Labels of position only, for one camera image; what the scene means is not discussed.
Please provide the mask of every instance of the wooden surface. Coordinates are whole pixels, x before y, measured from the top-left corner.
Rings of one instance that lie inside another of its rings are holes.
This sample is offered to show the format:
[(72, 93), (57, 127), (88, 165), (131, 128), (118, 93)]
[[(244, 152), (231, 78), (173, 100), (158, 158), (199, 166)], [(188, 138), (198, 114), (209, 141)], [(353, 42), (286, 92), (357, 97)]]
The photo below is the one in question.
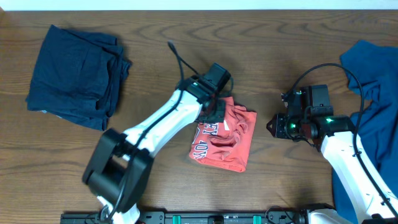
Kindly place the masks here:
[[(161, 150), (140, 206), (170, 211), (333, 204), (327, 161), (305, 142), (272, 138), (266, 123), (284, 111), (280, 93), (306, 69), (339, 62), (359, 39), (398, 45), (397, 11), (7, 12), (0, 22), (0, 223), (58, 223), (64, 211), (100, 208), (81, 175), (102, 132), (26, 109), (50, 24), (113, 34), (125, 46), (134, 65), (109, 127), (135, 126), (168, 100), (179, 79), (170, 39), (197, 70), (213, 62), (227, 68), (235, 101), (258, 112), (245, 173), (191, 160), (194, 124)], [(311, 84), (328, 85), (335, 114), (358, 110), (359, 97), (337, 68), (300, 85)]]

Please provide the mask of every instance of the dark blue cloth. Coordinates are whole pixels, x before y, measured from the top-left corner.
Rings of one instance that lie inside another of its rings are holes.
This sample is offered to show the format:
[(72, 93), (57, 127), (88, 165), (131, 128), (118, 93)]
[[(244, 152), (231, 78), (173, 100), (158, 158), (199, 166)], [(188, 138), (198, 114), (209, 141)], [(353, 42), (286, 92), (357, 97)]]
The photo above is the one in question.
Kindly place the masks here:
[[(372, 100), (364, 111), (359, 136), (366, 154), (387, 186), (398, 194), (398, 48), (378, 47), (364, 40), (341, 56), (344, 67), (359, 79), (365, 99)], [(348, 87), (359, 94), (358, 85), (349, 75)], [(354, 124), (358, 114), (353, 114)], [(337, 174), (333, 171), (333, 196), (336, 210), (357, 223), (354, 208)]]
[(37, 58), (27, 108), (105, 130), (130, 66), (112, 35), (52, 25)]

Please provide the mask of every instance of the wooden table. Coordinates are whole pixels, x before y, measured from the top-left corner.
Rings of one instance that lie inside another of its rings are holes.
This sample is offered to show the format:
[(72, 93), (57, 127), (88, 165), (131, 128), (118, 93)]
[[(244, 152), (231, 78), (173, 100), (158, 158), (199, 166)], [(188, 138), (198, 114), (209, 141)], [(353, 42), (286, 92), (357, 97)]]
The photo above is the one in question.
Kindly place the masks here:
[[(191, 160), (195, 124), (167, 143), (140, 206), (169, 211), (333, 204), (327, 161), (305, 142), (272, 138), (266, 123), (284, 111), (280, 93), (306, 69), (339, 62), (359, 39), (398, 45), (397, 11), (7, 12), (0, 22), (1, 223), (58, 223), (64, 211), (100, 208), (81, 175), (102, 132), (26, 109), (50, 24), (113, 34), (125, 46), (134, 65), (109, 127), (135, 126), (168, 100), (179, 79), (170, 39), (197, 70), (213, 62), (227, 68), (235, 101), (257, 111), (244, 173)], [(328, 85), (335, 114), (358, 110), (359, 96), (341, 70), (323, 68), (300, 83), (314, 84)]]

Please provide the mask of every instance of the blue fabric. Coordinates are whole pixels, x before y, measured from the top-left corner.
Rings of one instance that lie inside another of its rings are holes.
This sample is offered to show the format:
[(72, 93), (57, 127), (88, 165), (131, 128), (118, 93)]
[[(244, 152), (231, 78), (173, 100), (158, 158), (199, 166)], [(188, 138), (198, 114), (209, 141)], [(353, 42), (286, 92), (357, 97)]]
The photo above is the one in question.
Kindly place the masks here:
[[(366, 154), (394, 194), (398, 194), (398, 48), (378, 47), (359, 41), (341, 56), (344, 67), (359, 79), (365, 99), (372, 100), (364, 111), (359, 135)], [(359, 94), (358, 85), (346, 74), (348, 87)], [(351, 116), (354, 124), (358, 114)], [(333, 196), (342, 217), (357, 223), (354, 208), (333, 171)]]
[(130, 66), (115, 37), (52, 25), (37, 57), (27, 108), (105, 130)]

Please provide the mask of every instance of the folded shirt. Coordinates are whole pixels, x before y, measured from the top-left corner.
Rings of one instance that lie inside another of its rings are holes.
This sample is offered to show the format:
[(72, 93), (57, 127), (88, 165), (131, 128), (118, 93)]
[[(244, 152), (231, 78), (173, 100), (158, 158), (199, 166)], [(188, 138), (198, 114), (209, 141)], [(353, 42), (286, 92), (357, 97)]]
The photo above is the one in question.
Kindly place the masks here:
[(27, 108), (105, 130), (130, 66), (112, 35), (51, 25), (34, 68)]
[(236, 172), (244, 172), (248, 163), (257, 113), (225, 100), (223, 123), (198, 124), (189, 156), (197, 162)]

